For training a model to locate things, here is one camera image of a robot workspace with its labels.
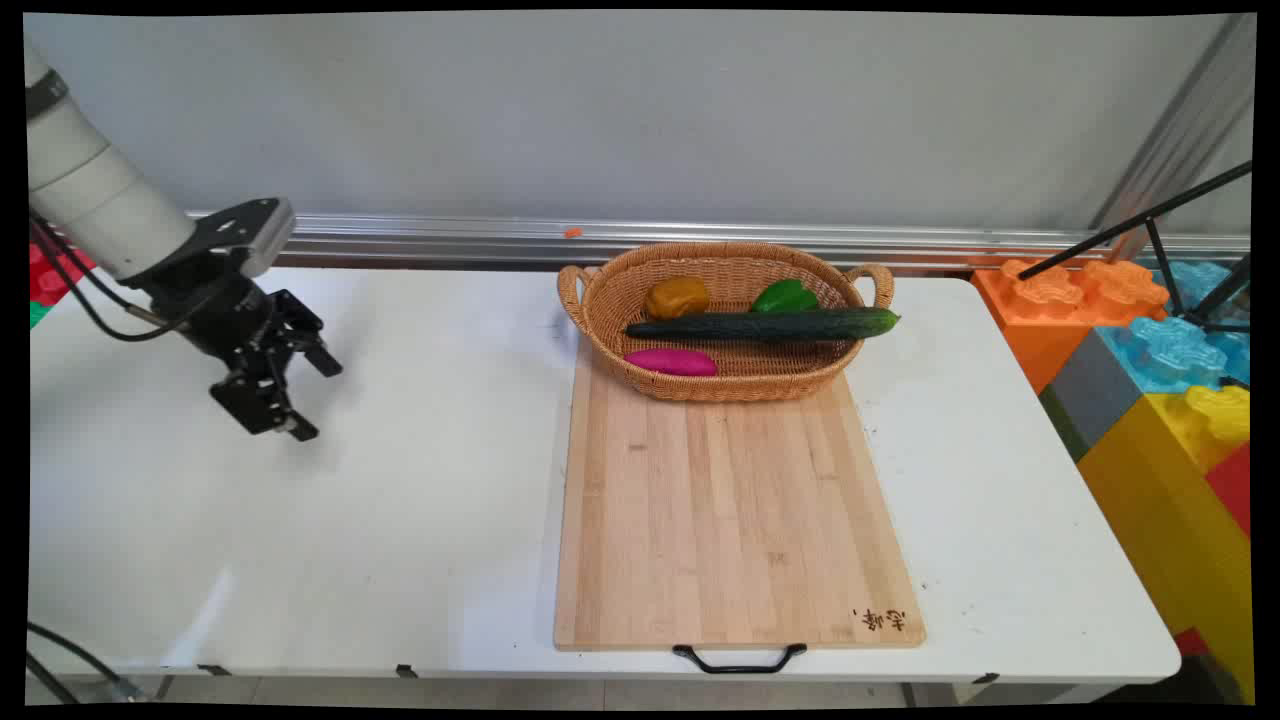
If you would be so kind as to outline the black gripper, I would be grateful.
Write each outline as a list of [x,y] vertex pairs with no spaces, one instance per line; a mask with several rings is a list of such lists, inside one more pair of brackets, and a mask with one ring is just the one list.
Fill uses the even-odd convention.
[[179,334],[225,363],[230,374],[209,393],[246,432],[285,433],[298,442],[319,436],[276,379],[294,355],[324,377],[339,375],[343,366],[323,341],[323,320],[293,293],[269,295],[237,272],[214,272],[192,279],[155,275],[150,299],[152,313],[178,322]]

